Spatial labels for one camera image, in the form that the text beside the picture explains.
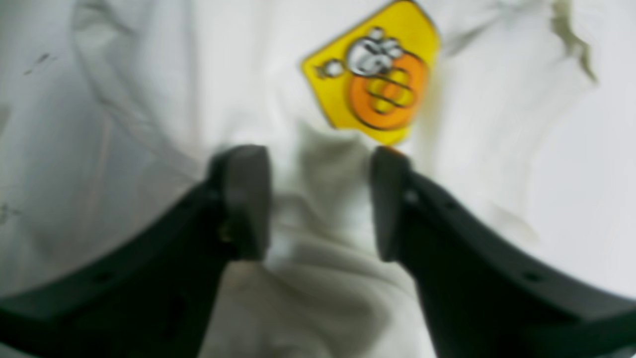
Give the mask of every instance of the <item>white fabric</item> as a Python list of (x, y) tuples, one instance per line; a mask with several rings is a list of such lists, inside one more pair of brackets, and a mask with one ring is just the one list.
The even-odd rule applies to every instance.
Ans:
[[(633, 1), (580, 7), (598, 86), (574, 103), (538, 151), (528, 218), (538, 256), (606, 290), (636, 297), (636, 33)], [(605, 9), (596, 16), (598, 5)]]
[[(299, 66), (387, 3), (81, 0), (71, 17), (70, 0), (0, 1), (0, 201), (8, 204), (0, 296), (104, 254), (200, 179), (207, 156), (259, 143), (273, 160), (273, 246), (263, 264), (228, 268), (200, 356), (434, 357), (412, 280), (375, 252), (366, 171), (376, 143), (330, 128)], [(617, 108), (631, 108), (621, 76), (633, 74), (627, 14), (636, 8), (629, 0), (420, 5), (443, 53), (398, 148), (513, 243), (592, 275), (563, 258), (572, 238), (554, 234), (577, 232), (543, 225), (546, 216), (528, 224), (531, 160), (564, 113), (597, 121), (610, 113), (629, 142), (633, 112)], [(636, 233), (621, 225), (625, 238)], [(616, 243), (606, 257), (621, 264), (595, 282), (636, 296), (631, 276), (620, 275), (634, 269), (619, 249), (629, 245)], [(599, 279), (612, 274), (621, 277), (614, 285)]]

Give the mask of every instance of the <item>yellow label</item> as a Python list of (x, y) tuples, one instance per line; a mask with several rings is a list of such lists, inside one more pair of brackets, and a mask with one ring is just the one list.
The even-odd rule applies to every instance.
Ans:
[(302, 70), (334, 127), (390, 145), (408, 134), (438, 51), (431, 20), (401, 0), (309, 56)]

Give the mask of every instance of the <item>screw hole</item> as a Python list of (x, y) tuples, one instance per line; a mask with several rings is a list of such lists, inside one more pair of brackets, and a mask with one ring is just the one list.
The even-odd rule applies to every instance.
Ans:
[(541, 282), (543, 281), (543, 277), (537, 275), (536, 273), (526, 272), (523, 274), (523, 278), (530, 282)]
[(187, 310), (188, 300), (185, 294), (179, 293), (177, 296), (172, 298), (168, 307), (168, 315), (163, 326), (163, 337), (166, 340), (171, 340), (177, 336), (179, 333), (179, 326), (181, 325), (183, 318), (185, 318)]
[(93, 282), (104, 283), (104, 282), (110, 281), (113, 277), (114, 277), (114, 273), (112, 272), (102, 272), (98, 275), (95, 275), (95, 277), (93, 277)]
[(417, 193), (413, 190), (409, 190), (404, 194), (404, 200), (407, 204), (417, 205), (419, 198), (417, 197)]
[(214, 203), (221, 200), (221, 196), (219, 195), (219, 192), (215, 190), (210, 190), (210, 192), (208, 193), (208, 196), (209, 196), (209, 199)]
[(192, 200), (184, 200), (179, 205), (179, 208), (183, 210), (190, 209), (191, 207), (192, 207)]

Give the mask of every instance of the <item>black plastic part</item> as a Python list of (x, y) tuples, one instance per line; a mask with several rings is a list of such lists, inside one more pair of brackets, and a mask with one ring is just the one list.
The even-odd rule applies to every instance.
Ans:
[(380, 147), (372, 191), (406, 182), (406, 192), (382, 201), (375, 217), (391, 217), (402, 200), (399, 225), (382, 227), (395, 258), (417, 281), (439, 358), (590, 358), (636, 353), (636, 304), (579, 282), (502, 240), (449, 193), (415, 173), (384, 180), (404, 157)]
[[(130, 243), (0, 300), (0, 341), (42, 358), (195, 358), (226, 264), (261, 257), (268, 244), (266, 150), (239, 147), (211, 168), (214, 179)], [(242, 231), (223, 240), (235, 225)]]
[(398, 253), (398, 240), (394, 233), (399, 229), (404, 214), (404, 195), (408, 193), (408, 176), (411, 167), (408, 159), (393, 149), (383, 147), (373, 157), (371, 165), (371, 192), (373, 203), (381, 203), (381, 210), (373, 211), (375, 240), (380, 258), (393, 261)]

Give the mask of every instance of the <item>cartoon logo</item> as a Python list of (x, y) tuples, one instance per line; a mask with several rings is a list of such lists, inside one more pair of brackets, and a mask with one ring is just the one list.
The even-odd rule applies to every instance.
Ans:
[(438, 48), (428, 17), (402, 0), (311, 55), (303, 72), (334, 127), (390, 145), (408, 134)]

